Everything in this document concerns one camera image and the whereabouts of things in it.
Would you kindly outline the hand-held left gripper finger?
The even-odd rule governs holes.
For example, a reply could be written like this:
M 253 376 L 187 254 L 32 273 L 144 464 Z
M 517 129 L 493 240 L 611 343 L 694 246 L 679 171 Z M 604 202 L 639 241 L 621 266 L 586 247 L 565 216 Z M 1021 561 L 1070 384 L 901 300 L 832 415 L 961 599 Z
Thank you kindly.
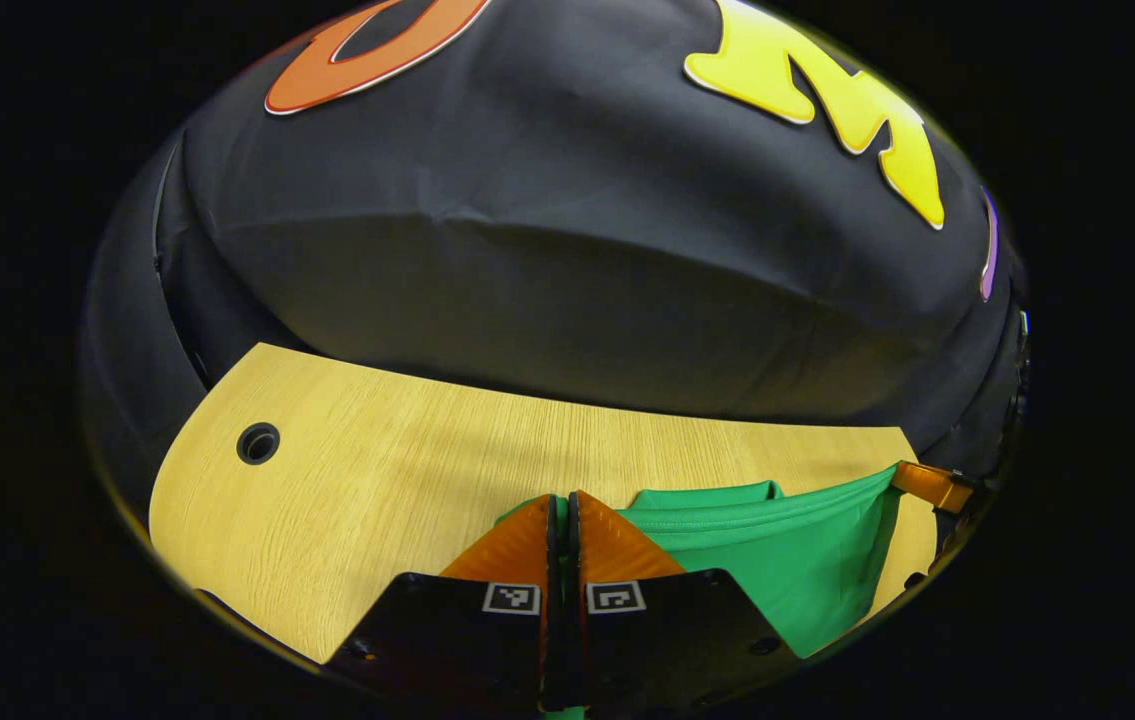
M 568 579 L 568 705 L 587 714 L 699 714 L 801 664 L 731 574 L 683 569 L 582 491 Z
M 443 574 L 395 575 L 326 669 L 395 711 L 538 710 L 558 550 L 557 502 L 526 502 Z

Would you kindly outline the green T-shirt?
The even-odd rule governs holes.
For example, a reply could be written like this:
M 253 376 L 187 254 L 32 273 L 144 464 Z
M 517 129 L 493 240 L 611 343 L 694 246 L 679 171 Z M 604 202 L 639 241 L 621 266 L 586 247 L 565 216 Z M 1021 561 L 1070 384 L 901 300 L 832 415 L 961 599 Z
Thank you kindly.
M 806 659 L 872 610 L 899 514 L 893 474 L 888 466 L 801 495 L 773 480 L 644 489 L 617 514 L 683 570 L 731 574 Z

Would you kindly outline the black backdrop cloth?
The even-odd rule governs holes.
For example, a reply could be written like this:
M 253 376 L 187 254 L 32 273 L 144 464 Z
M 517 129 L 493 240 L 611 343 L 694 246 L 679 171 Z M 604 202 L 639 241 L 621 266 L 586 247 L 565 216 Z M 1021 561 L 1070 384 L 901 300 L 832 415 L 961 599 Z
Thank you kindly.
M 251 348 L 532 397 L 896 427 L 997 469 L 1027 282 L 968 158 L 749 0 L 379 0 L 251 64 L 106 225 L 92 459 L 146 518 Z

